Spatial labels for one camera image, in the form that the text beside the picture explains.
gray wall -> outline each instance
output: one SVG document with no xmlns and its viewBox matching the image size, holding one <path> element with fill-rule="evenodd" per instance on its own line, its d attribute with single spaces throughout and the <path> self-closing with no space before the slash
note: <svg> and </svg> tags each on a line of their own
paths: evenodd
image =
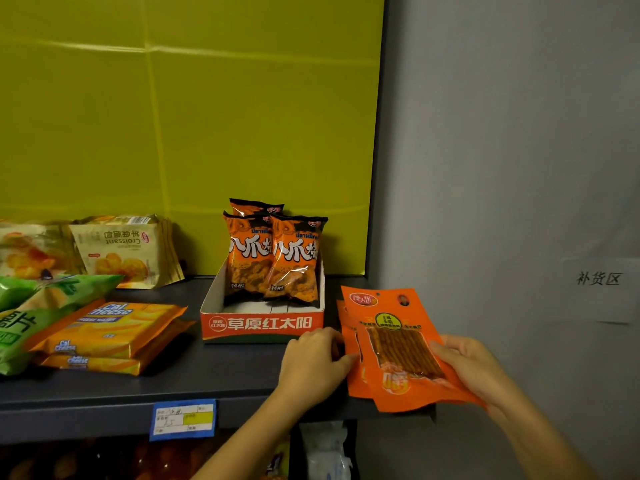
<svg viewBox="0 0 640 480">
<path fill-rule="evenodd" d="M 544 318 L 561 258 L 640 257 L 640 0 L 390 0 L 380 124 L 375 284 L 487 343 L 601 473 L 637 472 L 640 320 Z M 481 411 L 442 411 L 364 423 L 365 480 L 385 435 L 421 465 L 398 478 L 514 477 Z"/>
</svg>

cardboard display box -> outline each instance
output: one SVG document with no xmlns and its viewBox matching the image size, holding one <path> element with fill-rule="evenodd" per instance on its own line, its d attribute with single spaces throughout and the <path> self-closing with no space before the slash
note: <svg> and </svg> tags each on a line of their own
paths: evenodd
<svg viewBox="0 0 640 480">
<path fill-rule="evenodd" d="M 227 260 L 200 308 L 202 339 L 215 344 L 286 343 L 324 326 L 324 265 L 318 257 L 316 280 L 320 307 L 290 301 L 245 301 L 224 306 Z"/>
</svg>

left hand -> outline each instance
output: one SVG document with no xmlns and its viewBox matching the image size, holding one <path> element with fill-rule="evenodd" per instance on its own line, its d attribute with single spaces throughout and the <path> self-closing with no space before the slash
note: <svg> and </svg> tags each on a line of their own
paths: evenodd
<svg viewBox="0 0 640 480">
<path fill-rule="evenodd" d="M 339 358 L 342 335 L 332 328 L 308 331 L 289 341 L 284 352 L 280 378 L 274 394 L 286 398 L 302 415 L 324 401 L 347 377 L 357 354 Z"/>
</svg>

yellow snack package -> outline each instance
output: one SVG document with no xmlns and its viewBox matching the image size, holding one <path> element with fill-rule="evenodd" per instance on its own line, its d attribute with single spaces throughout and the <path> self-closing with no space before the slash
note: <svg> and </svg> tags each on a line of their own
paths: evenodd
<svg viewBox="0 0 640 480">
<path fill-rule="evenodd" d="M 169 219 L 87 217 L 69 226 L 88 274 L 123 274 L 118 288 L 151 289 L 184 279 Z"/>
<path fill-rule="evenodd" d="M 0 276 L 38 280 L 80 271 L 67 224 L 0 221 Z"/>
<path fill-rule="evenodd" d="M 174 320 L 146 346 L 142 347 L 134 358 L 85 357 L 67 354 L 41 355 L 34 361 L 37 365 L 55 367 L 57 369 L 80 369 L 97 372 L 116 372 L 138 376 L 156 358 L 169 343 L 187 330 L 195 322 Z"/>
<path fill-rule="evenodd" d="M 177 305 L 110 301 L 89 312 L 63 318 L 49 327 L 50 334 L 31 351 L 130 359 L 186 309 Z"/>
</svg>

hand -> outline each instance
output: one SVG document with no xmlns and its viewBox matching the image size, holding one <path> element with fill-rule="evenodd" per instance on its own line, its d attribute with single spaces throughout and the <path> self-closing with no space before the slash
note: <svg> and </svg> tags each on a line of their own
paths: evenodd
<svg viewBox="0 0 640 480">
<path fill-rule="evenodd" d="M 493 420 L 500 419 L 505 409 L 525 398 L 482 342 L 453 335 L 443 335 L 442 342 L 444 345 L 431 342 L 429 346 L 434 354 L 455 369 L 471 392 L 487 403 Z"/>
<path fill-rule="evenodd" d="M 280 379 L 274 394 L 289 402 L 300 416 L 324 401 L 347 377 L 357 354 L 339 359 L 342 335 L 332 328 L 304 333 L 290 340 L 282 358 Z"/>
</svg>

